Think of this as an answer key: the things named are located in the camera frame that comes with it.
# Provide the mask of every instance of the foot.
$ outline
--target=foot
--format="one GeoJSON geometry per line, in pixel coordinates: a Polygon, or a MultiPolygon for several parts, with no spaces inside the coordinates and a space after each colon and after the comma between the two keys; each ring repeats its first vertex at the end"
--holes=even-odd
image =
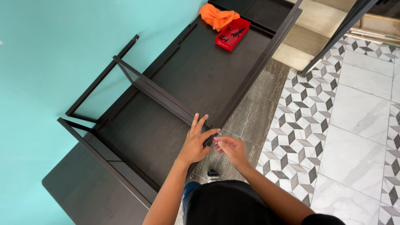
{"type": "Polygon", "coordinates": [[[214,181],[220,181],[220,180],[221,180],[221,177],[217,171],[211,169],[207,172],[207,182],[208,183],[211,183],[214,181]]]}

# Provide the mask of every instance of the turquoise wall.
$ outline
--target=turquoise wall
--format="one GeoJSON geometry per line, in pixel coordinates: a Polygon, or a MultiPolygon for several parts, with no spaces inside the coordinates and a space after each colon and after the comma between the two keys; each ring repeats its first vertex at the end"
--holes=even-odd
{"type": "MultiPolygon", "coordinates": [[[[126,61],[144,69],[204,0],[14,0],[0,6],[1,224],[73,224],[42,187],[77,141],[56,119],[135,34],[126,61]]],[[[129,84],[120,73],[79,111],[96,117],[129,84]]],[[[69,118],[86,126],[91,123],[69,118]]]]}

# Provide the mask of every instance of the left hand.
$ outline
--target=left hand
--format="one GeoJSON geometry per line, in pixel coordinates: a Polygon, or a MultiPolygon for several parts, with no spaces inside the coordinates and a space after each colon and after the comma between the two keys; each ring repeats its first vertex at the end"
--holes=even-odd
{"type": "Polygon", "coordinates": [[[196,113],[193,119],[192,127],[186,136],[185,143],[183,144],[183,147],[175,160],[184,163],[186,166],[190,166],[190,164],[204,159],[204,157],[210,153],[211,148],[209,146],[203,148],[203,142],[211,135],[221,131],[221,129],[211,129],[201,133],[201,128],[208,118],[208,115],[203,116],[200,121],[198,121],[198,118],[199,114],[196,113]]]}

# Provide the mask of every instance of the red plastic box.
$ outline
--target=red plastic box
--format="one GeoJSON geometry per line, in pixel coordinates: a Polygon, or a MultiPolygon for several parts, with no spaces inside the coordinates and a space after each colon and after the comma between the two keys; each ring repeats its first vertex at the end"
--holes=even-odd
{"type": "Polygon", "coordinates": [[[242,18],[232,20],[224,29],[218,34],[218,36],[215,38],[215,44],[223,47],[224,49],[227,49],[231,51],[236,44],[242,39],[242,37],[246,34],[248,29],[250,28],[250,22],[247,20],[244,20],[242,18]],[[239,29],[243,29],[244,31],[240,33],[239,35],[233,36],[232,34],[236,33],[239,31],[239,29]]]}

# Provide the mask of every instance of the orange rag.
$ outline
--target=orange rag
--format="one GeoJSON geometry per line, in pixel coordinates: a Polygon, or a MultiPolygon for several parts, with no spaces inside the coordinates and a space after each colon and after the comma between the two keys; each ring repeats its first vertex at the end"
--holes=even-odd
{"type": "Polygon", "coordinates": [[[240,15],[235,11],[221,11],[212,4],[205,4],[201,7],[199,14],[201,18],[218,32],[221,31],[232,20],[239,19],[240,15]]]}

